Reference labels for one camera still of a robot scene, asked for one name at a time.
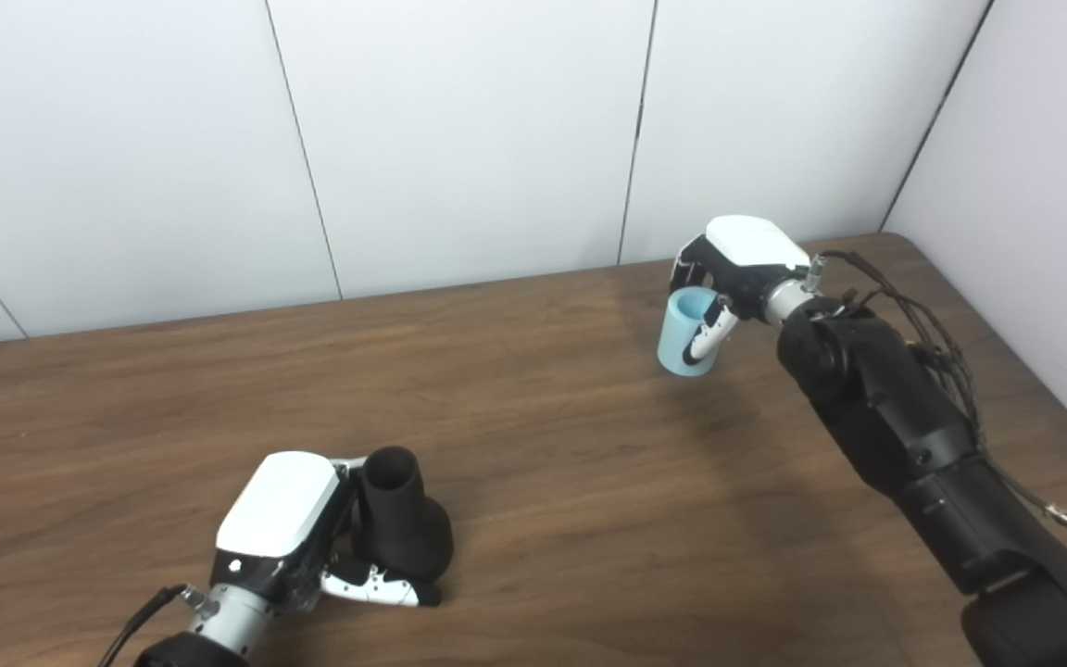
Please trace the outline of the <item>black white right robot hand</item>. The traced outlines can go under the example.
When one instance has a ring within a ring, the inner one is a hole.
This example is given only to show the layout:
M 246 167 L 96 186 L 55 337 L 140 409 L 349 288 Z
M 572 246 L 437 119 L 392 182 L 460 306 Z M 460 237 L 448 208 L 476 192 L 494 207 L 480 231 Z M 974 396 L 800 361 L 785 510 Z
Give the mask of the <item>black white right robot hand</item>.
M 805 286 L 811 258 L 770 220 L 746 215 L 716 217 L 676 253 L 670 295 L 710 279 L 714 296 L 682 334 L 679 362 L 699 366 L 740 321 L 782 329 L 813 293 Z

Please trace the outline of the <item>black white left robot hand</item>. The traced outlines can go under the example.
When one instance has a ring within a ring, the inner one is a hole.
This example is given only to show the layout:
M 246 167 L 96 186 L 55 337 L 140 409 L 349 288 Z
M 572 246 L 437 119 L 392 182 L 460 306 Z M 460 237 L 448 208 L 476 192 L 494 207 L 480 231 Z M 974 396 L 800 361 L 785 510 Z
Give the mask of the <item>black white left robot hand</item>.
M 208 586 L 242 588 L 278 613 L 310 609 L 318 595 L 439 607 L 437 585 L 334 552 L 340 536 L 355 533 L 351 514 L 365 495 L 365 464 L 364 457 L 305 451 L 262 459 L 216 533 Z

